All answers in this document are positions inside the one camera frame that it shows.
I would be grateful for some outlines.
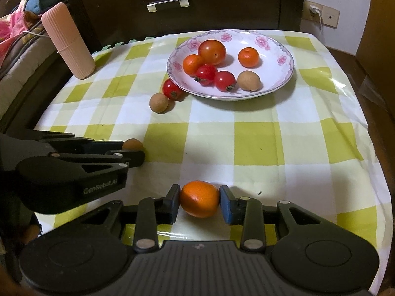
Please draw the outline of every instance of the mandarin orange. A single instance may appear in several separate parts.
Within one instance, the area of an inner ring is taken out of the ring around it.
[[[243,67],[252,68],[259,63],[259,53],[254,48],[244,48],[238,53],[238,61]]]
[[[220,192],[213,185],[201,180],[188,182],[181,190],[181,207],[191,216],[213,216],[219,205]]]
[[[196,76],[196,71],[205,64],[205,60],[198,54],[190,54],[182,62],[184,72],[191,77]]]

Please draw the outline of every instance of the tomato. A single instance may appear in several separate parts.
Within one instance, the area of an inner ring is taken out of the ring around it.
[[[254,48],[244,48],[238,53],[238,61],[243,67],[252,68],[259,63],[259,53]]]
[[[194,77],[196,70],[198,70],[204,64],[205,61],[203,57],[197,54],[190,54],[185,57],[184,61],[182,62],[182,68],[188,76]]]
[[[184,91],[176,86],[171,79],[167,79],[165,81],[162,91],[163,94],[170,100],[177,100],[184,94]]]
[[[203,42],[197,51],[208,65],[218,65],[224,61],[226,57],[225,46],[217,40],[207,40]]]
[[[235,76],[229,71],[220,71],[215,75],[214,86],[222,92],[229,92],[236,87]]]
[[[214,65],[202,65],[196,71],[195,81],[199,82],[202,86],[209,86],[213,83],[217,72],[218,69]]]

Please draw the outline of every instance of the pink fabric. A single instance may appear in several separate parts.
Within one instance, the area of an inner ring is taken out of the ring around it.
[[[24,11],[27,0],[22,0],[6,20],[0,21],[0,68],[12,43],[39,19],[34,13]]]

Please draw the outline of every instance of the checkered tablecloth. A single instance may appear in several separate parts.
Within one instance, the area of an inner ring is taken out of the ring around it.
[[[165,195],[172,184],[205,180],[266,205],[290,200],[364,237],[380,254],[380,271],[371,287],[376,293],[390,251],[392,210],[358,100],[347,76],[315,37],[261,32],[294,57],[296,70],[288,84],[245,101],[189,95],[160,115],[149,109],[149,99],[167,79],[167,59],[198,32],[96,53],[97,71],[85,80],[71,78],[36,129],[95,140],[137,138],[144,143],[146,162],[130,169],[123,190],[60,215],[39,215],[44,229],[112,199],[137,204],[144,197]],[[197,219],[180,210],[173,226],[158,230],[161,239],[240,239],[240,227],[225,225],[220,212]],[[130,226],[124,241],[132,234]]]

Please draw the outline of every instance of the plate rim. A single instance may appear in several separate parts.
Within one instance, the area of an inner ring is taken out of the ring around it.
[[[265,92],[261,92],[261,93],[257,93],[257,94],[247,94],[247,95],[239,95],[239,96],[213,96],[213,95],[209,95],[209,94],[203,94],[201,92],[195,92],[193,90],[190,90],[188,88],[183,88],[181,85],[179,85],[179,83],[177,83],[177,81],[174,78],[174,75],[171,73],[172,69],[171,69],[171,63],[170,63],[170,59],[174,56],[174,54],[176,53],[177,50],[183,48],[184,46],[186,46],[192,39],[196,39],[198,37],[204,37],[205,35],[209,35],[209,34],[215,34],[215,33],[220,33],[220,32],[226,32],[226,31],[234,31],[237,33],[243,33],[243,32],[249,32],[251,34],[255,34],[255,35],[259,35],[259,36],[263,36],[266,37],[268,39],[270,39],[271,41],[273,41],[275,44],[277,44],[284,52],[287,53],[287,55],[290,57],[290,70],[288,71],[287,74],[287,79],[284,80],[284,82],[282,84],[280,84],[279,86],[277,86],[276,88],[272,88],[270,90],[266,90]],[[220,100],[220,101],[238,101],[238,100],[247,100],[247,99],[252,99],[252,98],[256,98],[258,96],[263,96],[266,94],[270,94],[272,92],[275,92],[276,90],[282,88],[283,86],[285,86],[292,78],[294,71],[295,71],[295,61],[294,58],[292,57],[291,52],[279,41],[263,34],[260,33],[258,31],[255,30],[244,30],[244,29],[221,29],[221,30],[211,30],[211,31],[205,31],[202,32],[198,35],[195,35],[194,37],[189,38],[188,40],[184,41],[183,43],[181,43],[179,46],[177,46],[170,54],[168,60],[167,60],[167,74],[169,76],[169,78],[171,78],[171,80],[174,82],[175,85],[177,85],[179,88],[181,88],[182,90],[184,90],[185,92],[188,92],[190,94],[196,95],[196,96],[201,96],[203,98],[206,99],[214,99],[214,100]]]

